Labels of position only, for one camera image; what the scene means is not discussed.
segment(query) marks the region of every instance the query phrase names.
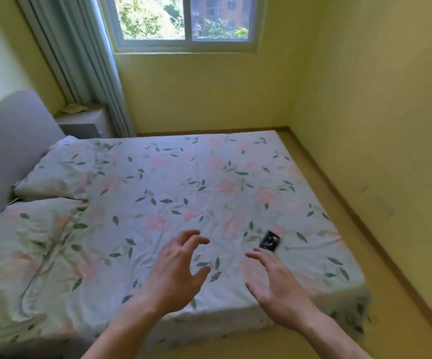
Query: wrinkled sheet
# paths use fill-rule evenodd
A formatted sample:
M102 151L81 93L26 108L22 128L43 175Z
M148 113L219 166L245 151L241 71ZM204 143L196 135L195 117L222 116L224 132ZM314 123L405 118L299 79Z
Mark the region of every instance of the wrinkled sheet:
M209 279L160 321L143 352L273 326L245 287L268 280L244 256L267 230L282 238L276 255L316 305L363 332L364 276L276 132L87 143L105 163L95 164L88 208L32 283L31 307L47 319L14 344L43 355L45 339L56 343L52 357L81 355L141 288L163 245L192 228L211 238L191 263L193 273L211 266Z

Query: hand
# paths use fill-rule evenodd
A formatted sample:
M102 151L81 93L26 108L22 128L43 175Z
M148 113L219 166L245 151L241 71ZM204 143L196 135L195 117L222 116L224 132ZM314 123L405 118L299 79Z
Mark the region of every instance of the hand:
M301 333L320 314L304 288L272 252L254 248L246 256L260 261L269 276L269 287L246 282L249 292L276 324Z
M200 233L196 229L181 232L165 245L138 295L128 301L128 310L133 305L138 306L136 310L143 306L161 318L191 302L211 271L203 267L193 276L189 269L195 249L209 243Z

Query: window pane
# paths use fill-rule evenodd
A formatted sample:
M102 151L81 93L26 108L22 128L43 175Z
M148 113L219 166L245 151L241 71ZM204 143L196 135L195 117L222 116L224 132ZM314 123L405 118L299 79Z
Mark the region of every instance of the window pane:
M184 40L183 0L115 0L125 40Z
M252 27L252 3L253 0L191 0L193 39L247 40Z

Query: pillow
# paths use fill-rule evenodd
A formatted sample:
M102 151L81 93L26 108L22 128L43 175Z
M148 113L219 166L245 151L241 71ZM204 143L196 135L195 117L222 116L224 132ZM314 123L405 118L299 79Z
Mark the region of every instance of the pillow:
M65 197L88 199L86 188L96 176L97 166L107 163L93 140L73 136L58 141L14 189L25 200Z
M39 277L85 209L82 201L57 198L17 202L0 212L0 335L46 320L33 312Z

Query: gray nightstand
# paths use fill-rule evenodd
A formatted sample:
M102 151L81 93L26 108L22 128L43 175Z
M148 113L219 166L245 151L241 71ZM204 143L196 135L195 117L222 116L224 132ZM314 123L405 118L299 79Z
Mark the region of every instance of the gray nightstand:
M88 111L55 116L62 131L67 136L74 136L80 140L89 138L116 138L110 116L103 106L89 107Z

